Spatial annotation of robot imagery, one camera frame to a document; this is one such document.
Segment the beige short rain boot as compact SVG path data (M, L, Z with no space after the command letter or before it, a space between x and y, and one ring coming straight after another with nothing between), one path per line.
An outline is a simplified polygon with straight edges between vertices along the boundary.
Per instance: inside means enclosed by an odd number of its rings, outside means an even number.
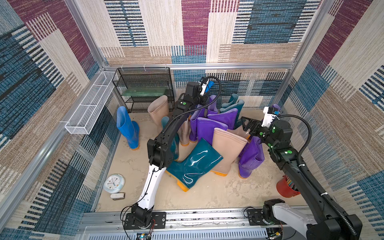
M232 163L238 158L247 142L247 139L241 136L214 128L212 147L223 159L211 171L222 177L227 176Z

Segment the purple short rain boot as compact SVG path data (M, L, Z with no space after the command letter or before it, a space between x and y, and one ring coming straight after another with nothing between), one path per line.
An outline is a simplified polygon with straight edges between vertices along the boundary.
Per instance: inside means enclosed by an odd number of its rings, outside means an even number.
M205 139L210 145L212 145L215 128L226 131L228 129L228 125L208 118L197 118L198 141Z

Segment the beige tall rain boot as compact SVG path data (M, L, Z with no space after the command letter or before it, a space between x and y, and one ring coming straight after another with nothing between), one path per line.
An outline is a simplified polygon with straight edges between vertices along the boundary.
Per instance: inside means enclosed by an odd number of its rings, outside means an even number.
M162 118L169 114L168 97L162 95L155 99L148 107L148 113L156 126L162 129Z

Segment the large teal rain boot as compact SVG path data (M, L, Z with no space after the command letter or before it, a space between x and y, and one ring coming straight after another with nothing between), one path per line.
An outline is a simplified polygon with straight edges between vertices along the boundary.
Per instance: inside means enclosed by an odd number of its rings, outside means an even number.
M187 192L222 159L221 154L205 139L201 139L184 161L171 163L166 172L177 180L178 186L184 192Z

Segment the slim teal rain boot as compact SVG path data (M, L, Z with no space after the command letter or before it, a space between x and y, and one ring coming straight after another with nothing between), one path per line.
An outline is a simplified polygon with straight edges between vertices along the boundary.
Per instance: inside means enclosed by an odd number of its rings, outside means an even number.
M168 116L165 116L162 118L161 124L162 124L163 129L165 129L168 121L169 121ZM174 139L172 140L172 144L171 144L171 152L172 152L174 161L177 161L179 159L179 141L180 141L179 135L176 134Z

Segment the blue rain boot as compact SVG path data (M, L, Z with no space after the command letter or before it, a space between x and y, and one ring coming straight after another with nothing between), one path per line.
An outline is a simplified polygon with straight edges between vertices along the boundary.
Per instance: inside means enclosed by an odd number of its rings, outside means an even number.
M207 82L207 88L206 88L206 92L208 92L210 90L210 88L215 84L214 81L209 81Z
M132 150L140 147L139 135L140 127L137 122L132 121L126 107L121 106L117 110L117 128L127 139L127 143Z

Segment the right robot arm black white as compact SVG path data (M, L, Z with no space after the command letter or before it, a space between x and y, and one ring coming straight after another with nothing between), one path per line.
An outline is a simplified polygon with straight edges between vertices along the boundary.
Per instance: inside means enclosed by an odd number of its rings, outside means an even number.
M259 120L247 117L241 117L241 122L251 138L259 137L269 147L271 159L293 181L311 209L314 220L306 221L300 213L278 202L272 205L269 217L288 224L307 240L358 240L363 227L361 220L357 215L349 215L326 192L302 158L312 138L310 124L299 116L295 117L308 129L307 139L297 151L291 145L293 130L285 118L285 115L276 116L268 127L264 127Z

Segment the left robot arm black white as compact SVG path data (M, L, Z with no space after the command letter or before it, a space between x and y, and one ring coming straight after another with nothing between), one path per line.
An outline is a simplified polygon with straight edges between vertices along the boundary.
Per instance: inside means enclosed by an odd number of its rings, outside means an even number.
M152 211L155 205L156 192L161 178L167 167L174 161L171 151L176 133L187 120L190 113L207 108L210 88L214 82L222 86L218 78L203 77L199 82L188 82L186 92L175 102L175 108L166 127L155 139L147 142L149 157L149 173L139 200L131 207L134 220L141 227L147 227L152 222Z

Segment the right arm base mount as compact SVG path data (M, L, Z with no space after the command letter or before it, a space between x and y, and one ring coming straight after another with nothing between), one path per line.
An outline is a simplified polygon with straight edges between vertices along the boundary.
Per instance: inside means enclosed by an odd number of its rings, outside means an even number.
M244 212L250 226L271 226L278 224L277 220L267 219L264 216L263 209L247 208Z

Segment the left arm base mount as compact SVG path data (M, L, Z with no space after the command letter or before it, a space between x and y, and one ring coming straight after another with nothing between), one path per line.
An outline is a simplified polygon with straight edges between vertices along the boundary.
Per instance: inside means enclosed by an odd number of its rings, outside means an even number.
M164 229L166 220L166 212L152 212L143 219L134 213L128 213L125 216L123 228L124 230L149 230L151 227Z

